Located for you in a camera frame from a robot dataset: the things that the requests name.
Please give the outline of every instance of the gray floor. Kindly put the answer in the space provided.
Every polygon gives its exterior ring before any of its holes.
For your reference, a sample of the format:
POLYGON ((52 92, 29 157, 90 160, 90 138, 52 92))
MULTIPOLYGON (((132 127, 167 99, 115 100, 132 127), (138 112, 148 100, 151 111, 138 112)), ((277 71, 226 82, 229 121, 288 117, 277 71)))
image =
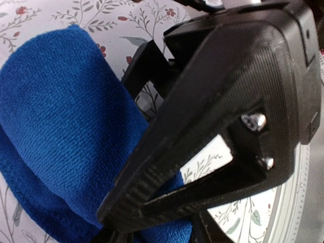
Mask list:
POLYGON ((323 243, 324 240, 324 92, 321 125, 310 145, 306 200, 296 243, 323 243))

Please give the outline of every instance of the red flower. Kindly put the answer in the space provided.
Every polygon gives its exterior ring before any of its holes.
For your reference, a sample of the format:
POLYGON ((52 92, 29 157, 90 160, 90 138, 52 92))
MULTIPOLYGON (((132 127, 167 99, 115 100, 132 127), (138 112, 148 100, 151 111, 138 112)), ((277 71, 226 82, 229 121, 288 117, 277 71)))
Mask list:
POLYGON ((97 44, 97 47, 100 49, 102 55, 103 55, 104 57, 106 57, 106 56, 107 56, 106 53, 105 53, 106 48, 105 48, 104 46, 100 46, 99 44, 97 44))
POLYGON ((132 57, 126 57, 126 61, 127 61, 128 64, 131 64, 132 60, 133 60, 132 57))
POLYGON ((26 13, 27 8, 20 6, 19 8, 16 9, 16 14, 22 15, 24 13, 26 13))
POLYGON ((126 17, 124 17, 124 16, 119 16, 119 17, 118 17, 118 20, 126 21, 126 20, 128 20, 128 18, 126 18, 126 17))
POLYGON ((173 17, 173 16, 176 15, 176 13, 174 12, 173 9, 166 9, 166 13, 167 13, 167 15, 169 15, 169 16, 171 16, 171 17, 173 17))

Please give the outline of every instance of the blue towel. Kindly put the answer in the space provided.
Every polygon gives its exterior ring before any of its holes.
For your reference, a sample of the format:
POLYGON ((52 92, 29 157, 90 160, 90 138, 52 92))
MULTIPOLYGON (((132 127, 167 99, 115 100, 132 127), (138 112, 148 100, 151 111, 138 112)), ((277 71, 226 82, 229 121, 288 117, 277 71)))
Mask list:
MULTIPOLYGON (((147 122, 78 26, 37 36, 0 71, 0 170, 29 216, 58 242, 89 242, 96 211, 147 122)), ((181 175, 172 188, 182 185, 181 175)), ((139 242, 188 243, 178 220, 139 242)))

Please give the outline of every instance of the floral tablecloth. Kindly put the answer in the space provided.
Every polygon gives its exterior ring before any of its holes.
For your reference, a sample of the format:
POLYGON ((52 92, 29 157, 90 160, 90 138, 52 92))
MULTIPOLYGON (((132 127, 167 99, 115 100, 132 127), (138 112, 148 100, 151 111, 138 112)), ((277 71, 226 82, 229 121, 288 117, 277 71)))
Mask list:
MULTIPOLYGON (((170 57, 162 33, 189 18, 187 10, 171 0, 145 0, 139 4, 130 0, 0 0, 0 67, 32 37, 78 24, 95 40, 121 78, 136 49, 148 40, 154 39, 170 57)), ((162 99, 152 85, 146 85, 136 102, 150 119, 162 99)), ((231 159, 223 139, 216 137, 182 168, 184 181, 190 183, 205 176, 231 159)), ((274 188, 210 209, 210 213, 235 242, 263 242, 275 193, 274 188)), ((0 173, 0 243, 50 241, 55 242, 23 211, 0 173)))

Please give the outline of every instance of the leaf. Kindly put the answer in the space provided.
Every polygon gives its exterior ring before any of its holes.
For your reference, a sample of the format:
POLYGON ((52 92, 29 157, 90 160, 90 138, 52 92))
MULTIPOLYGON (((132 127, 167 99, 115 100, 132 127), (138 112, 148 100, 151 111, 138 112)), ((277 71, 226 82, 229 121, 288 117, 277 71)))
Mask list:
POLYGON ((226 234, 232 234, 237 229, 240 221, 241 218, 238 218, 235 224, 226 231, 226 234))
POLYGON ((137 47, 139 47, 143 43, 148 43, 148 40, 141 38, 141 37, 122 36, 120 38, 128 40, 130 43, 132 43, 133 45, 135 45, 137 47))
POLYGON ((37 239, 28 231, 22 230, 21 231, 22 235, 27 239, 29 243, 38 243, 37 239))
POLYGON ((12 216, 12 220, 14 221, 14 224, 15 224, 16 227, 19 226, 21 213, 22 213, 22 207, 21 207, 21 205, 19 203, 17 203, 16 209, 15 209, 14 214, 12 216))
POLYGON ((4 17, 5 15, 7 15, 7 13, 0 13, 0 18, 4 17))
POLYGON ((256 224, 261 226, 261 219, 260 219, 260 214, 258 212, 258 210, 254 210, 254 212, 252 213, 252 221, 256 224))
POLYGON ((89 11, 89 10, 91 10, 92 8, 93 8, 93 5, 87 7, 87 8, 84 10, 84 12, 89 11))

